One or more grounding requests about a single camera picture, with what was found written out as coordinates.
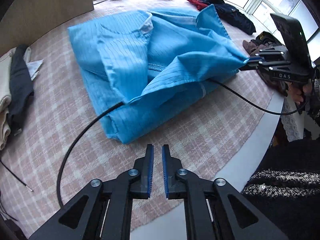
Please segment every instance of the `checkered tablecloth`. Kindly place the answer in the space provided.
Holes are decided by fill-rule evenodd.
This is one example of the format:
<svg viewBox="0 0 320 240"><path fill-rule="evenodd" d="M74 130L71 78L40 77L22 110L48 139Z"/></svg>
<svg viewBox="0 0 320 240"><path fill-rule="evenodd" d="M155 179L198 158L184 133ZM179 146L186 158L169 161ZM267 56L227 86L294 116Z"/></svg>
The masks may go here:
<svg viewBox="0 0 320 240"><path fill-rule="evenodd" d="M56 180L68 147L95 118L84 88L79 66L68 39L67 27L96 17L127 10L160 6L189 6L185 0L114 0L95 5L95 10L51 30L32 44L31 61L44 59L34 81L35 100L28 110L23 132L2 152L2 161L22 178L30 192L0 166L2 202L18 225L30 236L58 209ZM248 36L224 23L229 35L242 48ZM242 72L227 82L248 100L267 107L270 90L255 71ZM101 125L94 125L79 141L66 164L61 183L63 201L68 201L93 178L114 179L155 146L152 197L134 201L132 228L165 214L177 201L164 197L161 146L169 144L172 155L184 168L212 179L236 154L256 128L263 112L250 107L229 91L218 88L175 118L129 145L107 139Z"/></svg>

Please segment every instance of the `cable tip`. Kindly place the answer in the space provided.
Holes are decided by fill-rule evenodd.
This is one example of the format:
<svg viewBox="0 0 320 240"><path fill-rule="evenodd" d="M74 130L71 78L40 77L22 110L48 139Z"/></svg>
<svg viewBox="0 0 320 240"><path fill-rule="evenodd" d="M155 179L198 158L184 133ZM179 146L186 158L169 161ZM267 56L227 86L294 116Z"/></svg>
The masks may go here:
<svg viewBox="0 0 320 240"><path fill-rule="evenodd" d="M26 185L26 188L27 188L28 190L30 190L31 192L33 192L33 189L32 189L31 187L29 187L28 185Z"/></svg>

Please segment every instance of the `blue striped fabric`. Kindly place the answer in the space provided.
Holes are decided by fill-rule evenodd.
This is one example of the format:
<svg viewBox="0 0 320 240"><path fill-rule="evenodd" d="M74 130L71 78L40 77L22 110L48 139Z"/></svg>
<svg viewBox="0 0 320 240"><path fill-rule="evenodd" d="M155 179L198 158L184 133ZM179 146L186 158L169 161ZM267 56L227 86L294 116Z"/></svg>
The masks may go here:
<svg viewBox="0 0 320 240"><path fill-rule="evenodd" d="M214 6L161 8L101 17L69 29L84 85L109 138L130 143L235 75L247 57Z"/></svg>

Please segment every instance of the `silver screw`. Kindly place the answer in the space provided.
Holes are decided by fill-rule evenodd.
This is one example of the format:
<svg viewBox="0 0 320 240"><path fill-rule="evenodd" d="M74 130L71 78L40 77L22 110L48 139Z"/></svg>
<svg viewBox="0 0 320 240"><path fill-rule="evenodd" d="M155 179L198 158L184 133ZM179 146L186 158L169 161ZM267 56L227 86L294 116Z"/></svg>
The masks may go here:
<svg viewBox="0 0 320 240"><path fill-rule="evenodd" d="M93 180L91 180L91 182L90 182L90 184L91 184L91 186L92 187L97 187L97 186L99 186L100 185L100 180L98 180L98 179L93 179Z"/></svg>
<svg viewBox="0 0 320 240"><path fill-rule="evenodd" d="M179 175L186 175L187 173L188 173L188 171L186 169L179 169L178 170Z"/></svg>
<svg viewBox="0 0 320 240"><path fill-rule="evenodd" d="M224 186L226 184L226 181L224 179L217 179L216 184L218 186Z"/></svg>
<svg viewBox="0 0 320 240"><path fill-rule="evenodd" d="M136 169L131 169L128 171L128 173L130 176L136 176L136 175L138 175L139 171Z"/></svg>

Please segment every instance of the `red clothing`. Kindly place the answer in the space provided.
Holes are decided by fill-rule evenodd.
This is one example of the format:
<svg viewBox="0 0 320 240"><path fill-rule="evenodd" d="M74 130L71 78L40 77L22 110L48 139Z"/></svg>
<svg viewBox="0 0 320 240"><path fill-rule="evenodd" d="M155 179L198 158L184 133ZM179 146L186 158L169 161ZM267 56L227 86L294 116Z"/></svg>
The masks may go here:
<svg viewBox="0 0 320 240"><path fill-rule="evenodd" d="M198 0L187 0L188 2L194 4L197 6L197 10L198 11L201 11L202 9L206 8L208 5L207 4L204 4Z"/></svg>

